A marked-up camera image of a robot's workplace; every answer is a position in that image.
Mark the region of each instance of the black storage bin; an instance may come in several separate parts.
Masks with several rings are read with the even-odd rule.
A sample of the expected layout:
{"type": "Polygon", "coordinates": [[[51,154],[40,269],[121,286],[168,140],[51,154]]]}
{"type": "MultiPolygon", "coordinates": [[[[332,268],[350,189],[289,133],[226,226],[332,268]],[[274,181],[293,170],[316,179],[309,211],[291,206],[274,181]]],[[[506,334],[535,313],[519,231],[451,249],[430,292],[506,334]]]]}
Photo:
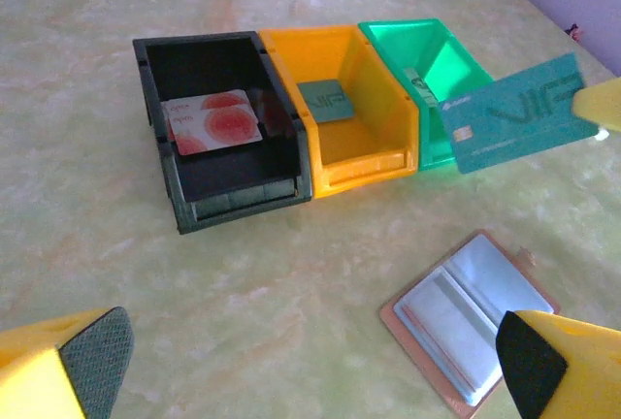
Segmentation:
{"type": "Polygon", "coordinates": [[[311,198],[306,129],[255,32],[137,39],[133,44],[180,233],[311,198]],[[168,138],[161,103],[232,89],[268,92],[291,123],[288,136],[267,136],[260,123],[260,142],[181,156],[168,138]]]}

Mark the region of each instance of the brown card holder cover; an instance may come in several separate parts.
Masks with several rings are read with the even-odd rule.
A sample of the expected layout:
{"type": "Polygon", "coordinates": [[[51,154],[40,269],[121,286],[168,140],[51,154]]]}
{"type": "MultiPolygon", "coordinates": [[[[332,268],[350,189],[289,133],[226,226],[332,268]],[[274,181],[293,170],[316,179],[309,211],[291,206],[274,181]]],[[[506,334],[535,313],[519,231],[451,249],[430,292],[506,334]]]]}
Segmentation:
{"type": "Polygon", "coordinates": [[[491,243],[493,243],[505,255],[508,261],[513,264],[515,269],[517,269],[522,275],[524,275],[524,277],[535,287],[535,289],[537,289],[537,291],[549,302],[549,304],[554,309],[554,313],[556,314],[559,312],[560,308],[558,306],[558,303],[543,288],[541,288],[541,286],[529,274],[529,268],[534,266],[534,261],[530,252],[522,248],[517,254],[511,255],[506,249],[499,245],[499,243],[494,240],[494,238],[486,230],[476,230],[460,244],[449,250],[446,254],[442,256],[442,258],[438,262],[436,262],[436,264],[430,267],[427,272],[419,275],[414,281],[410,282],[408,286],[406,286],[406,288],[404,288],[396,296],[391,298],[379,311],[379,318],[382,320],[384,325],[392,333],[393,337],[395,337],[397,342],[401,344],[406,353],[408,353],[409,357],[420,369],[425,378],[427,378],[427,380],[432,384],[438,394],[444,399],[446,404],[450,406],[450,408],[460,419],[470,419],[474,417],[481,405],[485,403],[485,401],[492,394],[492,392],[496,390],[501,380],[499,380],[490,389],[487,395],[485,395],[483,399],[478,402],[477,405],[470,406],[469,404],[467,404],[462,396],[459,394],[459,392],[455,389],[455,387],[453,387],[450,380],[446,378],[446,376],[441,372],[440,368],[438,368],[436,363],[431,359],[431,357],[427,354],[424,348],[418,343],[416,338],[410,333],[408,328],[401,322],[393,307],[404,295],[406,295],[409,290],[417,285],[425,276],[432,272],[436,267],[442,265],[447,258],[455,254],[459,249],[468,244],[477,235],[483,235],[491,243]]]}

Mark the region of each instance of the table surface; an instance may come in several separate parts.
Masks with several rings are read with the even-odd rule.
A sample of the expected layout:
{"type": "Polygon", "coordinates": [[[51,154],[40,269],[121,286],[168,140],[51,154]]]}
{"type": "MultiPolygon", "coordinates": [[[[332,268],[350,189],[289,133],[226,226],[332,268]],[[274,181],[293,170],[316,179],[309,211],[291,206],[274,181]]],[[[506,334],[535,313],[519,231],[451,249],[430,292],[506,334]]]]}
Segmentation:
{"type": "MultiPolygon", "coordinates": [[[[0,1],[0,328],[126,307],[116,418],[450,418],[377,312],[480,227],[620,328],[618,135],[177,233],[132,39],[428,16],[496,79],[568,51],[611,78],[526,0],[0,1]]],[[[518,417],[505,386],[479,417],[518,417]]]]}

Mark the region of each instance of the plastic storage bin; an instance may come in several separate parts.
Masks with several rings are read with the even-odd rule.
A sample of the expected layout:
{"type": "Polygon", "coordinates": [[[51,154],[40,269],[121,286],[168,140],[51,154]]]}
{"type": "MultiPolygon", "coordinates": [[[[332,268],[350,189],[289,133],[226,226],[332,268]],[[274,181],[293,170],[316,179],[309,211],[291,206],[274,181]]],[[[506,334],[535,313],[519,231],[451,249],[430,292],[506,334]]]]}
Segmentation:
{"type": "Polygon", "coordinates": [[[255,32],[140,39],[134,50],[180,233],[311,198],[304,124],[255,32]],[[269,137],[259,124],[260,142],[181,156],[161,102],[232,89],[269,96],[287,135],[269,137]]]}
{"type": "Polygon", "coordinates": [[[413,174],[418,109],[356,25],[259,35],[307,128],[313,197],[413,174]],[[298,83],[337,80],[354,117],[317,123],[298,83]]]}
{"type": "Polygon", "coordinates": [[[415,70],[438,102],[472,91],[492,78],[439,19],[371,21],[359,26],[420,110],[419,169],[453,161],[440,114],[416,88],[408,69],[415,70]]]}

